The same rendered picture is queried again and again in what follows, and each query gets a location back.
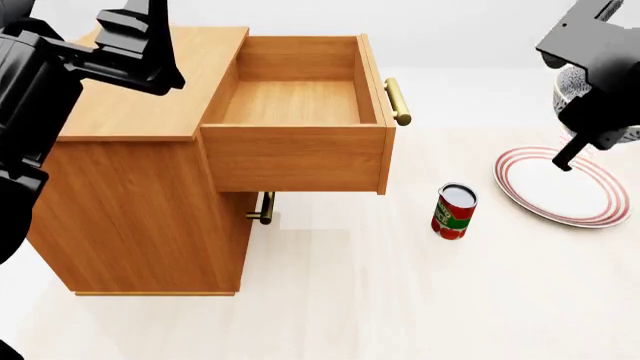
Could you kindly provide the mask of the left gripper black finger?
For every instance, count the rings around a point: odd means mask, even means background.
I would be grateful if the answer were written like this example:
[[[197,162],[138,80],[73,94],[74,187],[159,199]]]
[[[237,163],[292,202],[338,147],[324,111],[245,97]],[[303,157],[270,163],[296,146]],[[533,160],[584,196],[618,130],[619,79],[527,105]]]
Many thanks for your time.
[[[106,53],[142,59],[149,42],[148,15],[128,9],[100,11],[97,16],[101,26],[95,43]]]
[[[185,79],[177,68],[169,29],[168,0],[127,0],[125,9],[147,28],[142,38],[141,71],[155,88],[183,89]]]

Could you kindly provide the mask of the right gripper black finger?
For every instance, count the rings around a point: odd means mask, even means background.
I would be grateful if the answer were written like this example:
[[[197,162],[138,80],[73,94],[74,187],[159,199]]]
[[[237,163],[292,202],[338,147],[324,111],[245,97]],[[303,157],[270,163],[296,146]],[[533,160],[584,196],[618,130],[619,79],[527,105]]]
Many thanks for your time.
[[[552,158],[552,163],[563,172],[572,170],[570,162],[589,144],[588,138],[583,134],[576,134],[559,152]]]

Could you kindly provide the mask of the black speckled bowl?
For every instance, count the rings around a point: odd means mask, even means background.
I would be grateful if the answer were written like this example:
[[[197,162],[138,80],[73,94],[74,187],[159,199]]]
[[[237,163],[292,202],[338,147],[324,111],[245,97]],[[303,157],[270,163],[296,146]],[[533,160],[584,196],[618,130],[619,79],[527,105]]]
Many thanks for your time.
[[[561,68],[553,83],[552,104],[556,116],[577,96],[585,95],[591,90],[586,83],[586,72],[575,65]],[[640,142],[640,125],[630,126],[618,140],[619,144]]]

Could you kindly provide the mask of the wooden cabinet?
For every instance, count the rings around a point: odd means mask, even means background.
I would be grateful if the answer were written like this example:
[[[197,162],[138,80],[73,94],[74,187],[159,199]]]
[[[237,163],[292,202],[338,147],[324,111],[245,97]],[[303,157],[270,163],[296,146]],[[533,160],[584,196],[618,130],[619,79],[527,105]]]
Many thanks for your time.
[[[157,97],[84,80],[28,240],[79,296],[238,292],[252,193],[217,190],[201,126],[249,30],[171,29],[186,84]]]

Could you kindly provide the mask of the open wooden drawer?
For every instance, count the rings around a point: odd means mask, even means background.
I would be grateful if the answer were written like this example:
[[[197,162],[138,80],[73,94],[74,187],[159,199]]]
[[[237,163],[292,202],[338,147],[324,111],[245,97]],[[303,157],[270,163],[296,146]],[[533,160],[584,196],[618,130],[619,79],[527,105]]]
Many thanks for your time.
[[[198,130],[222,192],[384,194],[396,122],[367,35],[242,41]]]

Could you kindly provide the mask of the white plate with red rings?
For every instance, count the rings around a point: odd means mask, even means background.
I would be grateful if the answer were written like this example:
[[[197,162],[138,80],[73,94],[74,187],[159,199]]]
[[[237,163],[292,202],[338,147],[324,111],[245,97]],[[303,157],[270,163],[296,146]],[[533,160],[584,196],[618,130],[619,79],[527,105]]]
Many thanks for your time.
[[[495,182],[519,206],[559,224],[603,229],[630,218],[631,197],[616,176],[581,156],[570,171],[560,170],[552,162],[557,152],[549,146],[509,149],[493,164]]]

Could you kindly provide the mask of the tomato sauce can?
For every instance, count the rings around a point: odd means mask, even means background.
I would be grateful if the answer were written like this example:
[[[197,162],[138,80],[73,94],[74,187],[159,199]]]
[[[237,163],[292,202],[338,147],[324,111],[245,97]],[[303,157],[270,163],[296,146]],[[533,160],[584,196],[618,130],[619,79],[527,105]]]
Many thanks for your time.
[[[462,239],[475,212],[478,197],[467,185],[450,182],[438,189],[432,230],[447,240]]]

